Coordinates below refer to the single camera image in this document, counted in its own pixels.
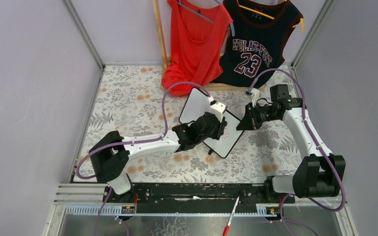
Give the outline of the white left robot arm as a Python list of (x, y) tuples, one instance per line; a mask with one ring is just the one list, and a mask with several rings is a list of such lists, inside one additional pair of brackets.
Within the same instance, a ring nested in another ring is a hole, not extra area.
[(128, 160), (190, 150), (206, 139), (219, 140), (226, 126), (225, 118), (218, 119), (205, 112), (195, 121), (173, 127), (163, 137), (126, 138), (118, 131), (111, 131), (90, 150), (94, 176), (98, 183), (108, 184), (121, 195), (131, 189), (131, 181), (123, 172)]

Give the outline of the black framed whiteboard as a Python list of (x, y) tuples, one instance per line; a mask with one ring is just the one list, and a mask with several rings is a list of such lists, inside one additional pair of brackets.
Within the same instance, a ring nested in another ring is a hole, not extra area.
[[(182, 112), (179, 116), (179, 122), (187, 123), (196, 120), (205, 112), (209, 111), (209, 106), (210, 101), (208, 100), (207, 94), (198, 88), (193, 88), (183, 106)], [(226, 158), (244, 132), (236, 129), (236, 126), (241, 120), (232, 112), (226, 110), (223, 115), (227, 122), (223, 135), (221, 135), (219, 140), (208, 138), (203, 141), (203, 144), (209, 148), (209, 152), (213, 151), (221, 158)]]

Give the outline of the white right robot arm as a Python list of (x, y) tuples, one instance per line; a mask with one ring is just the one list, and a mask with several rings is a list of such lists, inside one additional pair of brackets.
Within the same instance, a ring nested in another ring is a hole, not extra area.
[(251, 102), (245, 106), (244, 117), (237, 130), (258, 130), (263, 123), (281, 120), (291, 132), (301, 155), (301, 163), (293, 175), (270, 176), (264, 184), (268, 194), (293, 194), (299, 198), (336, 197), (346, 162), (323, 143), (302, 98), (289, 94), (288, 86), (270, 88), (271, 102), (259, 105), (259, 90), (249, 88), (246, 95)]

